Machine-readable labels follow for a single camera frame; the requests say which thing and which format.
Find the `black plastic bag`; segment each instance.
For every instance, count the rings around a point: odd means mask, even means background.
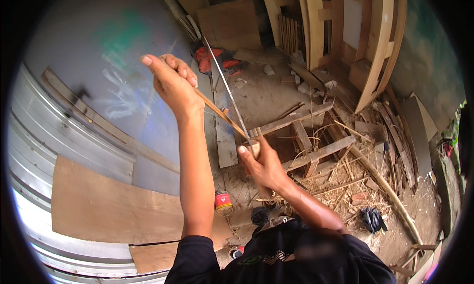
[[[364,208],[361,210],[360,218],[364,222],[365,227],[374,234],[383,228],[384,231],[388,231],[387,226],[385,225],[382,216],[380,215],[377,208]]]

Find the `wall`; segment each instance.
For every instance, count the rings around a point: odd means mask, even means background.
[[[465,100],[453,47],[425,0],[407,0],[405,33],[390,81],[401,98],[412,91],[419,97],[440,132]]]
[[[147,53],[191,61],[189,37],[164,0],[56,0],[24,61],[38,82],[51,67],[72,91],[85,90],[81,99],[105,119],[179,163],[175,116],[139,62]],[[179,195],[179,175],[144,157],[138,157],[133,180],[139,187]]]

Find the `hand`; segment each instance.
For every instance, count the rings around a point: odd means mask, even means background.
[[[255,160],[246,147],[239,146],[237,150],[243,165],[252,175],[257,186],[267,187],[279,192],[281,186],[284,186],[289,177],[281,166],[278,154],[270,147],[267,140],[263,136],[254,139],[260,142],[260,156],[258,160]]]
[[[153,86],[177,121],[204,114],[204,101],[193,90],[197,76],[184,61],[173,55],[145,55],[141,62],[153,73]]]

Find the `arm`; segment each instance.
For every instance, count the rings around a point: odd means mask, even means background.
[[[141,57],[154,74],[153,86],[175,114],[181,165],[180,199],[184,212],[182,238],[211,237],[214,180],[204,135],[204,101],[195,93],[197,77],[172,55]]]
[[[255,182],[280,194],[296,210],[310,228],[329,228],[349,234],[341,218],[315,197],[298,187],[286,174],[280,159],[263,136],[257,137],[261,150],[258,160],[243,146],[238,152]]]

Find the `dirt floor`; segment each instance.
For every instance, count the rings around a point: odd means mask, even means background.
[[[272,68],[275,71],[275,75],[266,75],[262,65],[250,64],[243,73],[231,76],[228,79],[229,86],[234,93],[234,98],[236,99],[246,127],[249,129],[275,121],[288,109],[300,102],[306,103],[305,106],[308,109],[311,107],[309,96],[297,91],[297,85],[282,84],[280,82],[282,76],[290,75],[290,68],[283,63],[279,66],[272,66]],[[235,87],[235,82],[239,77],[247,81],[247,84],[241,89]],[[318,98],[313,99],[313,101],[315,104],[320,103],[320,99]],[[335,106],[347,126],[354,127],[354,119],[361,120],[360,116],[350,114],[343,105],[337,101]],[[307,128],[308,135],[317,131],[317,129],[321,127],[321,124],[322,120],[313,119],[309,123],[306,121],[305,127]],[[320,137],[322,132],[323,131],[319,131],[316,133],[316,136]],[[289,135],[290,129],[287,127],[266,136],[270,145],[277,150],[282,162],[293,159],[299,152],[291,138],[284,138]],[[376,164],[376,167],[382,172],[382,175],[387,176],[387,180],[389,180],[390,169],[388,156],[376,152],[370,142],[360,141],[361,138],[357,136],[356,138],[358,141],[356,144],[357,147]],[[237,145],[242,142],[244,142],[244,139],[236,134]],[[316,145],[324,144],[320,141],[316,141]],[[290,176],[301,181],[301,183],[308,188],[310,193],[351,180],[352,178],[348,172],[352,172],[354,179],[369,176],[351,154],[348,154],[347,158],[348,166],[340,166],[330,183],[328,182],[330,172],[323,171],[307,180],[302,179],[302,174],[298,170],[291,172]],[[234,213],[229,216],[229,221],[232,220],[232,217],[239,211],[250,211],[249,209],[253,207],[263,205],[263,202],[256,201],[258,191],[252,179],[244,176],[240,165],[222,169],[221,174],[215,179],[216,189],[224,189],[223,174],[225,172],[228,172],[230,181],[225,189],[230,193],[234,211]],[[403,261],[403,258],[408,255],[410,246],[413,243],[412,239],[408,236],[408,229],[405,227],[393,205],[388,201],[386,194],[367,188],[365,182],[366,179],[351,186],[319,195],[317,198],[335,210],[346,222],[349,231],[367,243],[372,252],[380,257],[384,263],[387,265],[400,263]],[[350,200],[351,195],[362,191],[369,192],[366,203],[358,206],[352,205]],[[439,222],[440,205],[437,204],[436,191],[431,181],[427,180],[427,182],[425,182],[420,180],[416,192],[405,189],[402,202],[414,220],[424,244],[435,244],[441,229]],[[358,214],[360,209],[367,206],[377,207],[377,209],[380,210],[385,224],[387,225],[388,232],[381,230],[372,235],[364,228]],[[292,209],[289,205],[286,205],[286,208],[281,208],[280,211],[291,212]],[[228,239],[228,248],[217,252],[217,259],[221,268],[230,262],[228,257],[229,249],[236,245],[245,245],[250,240],[255,228],[256,227],[250,222],[250,215],[246,225],[232,228],[234,237]]]

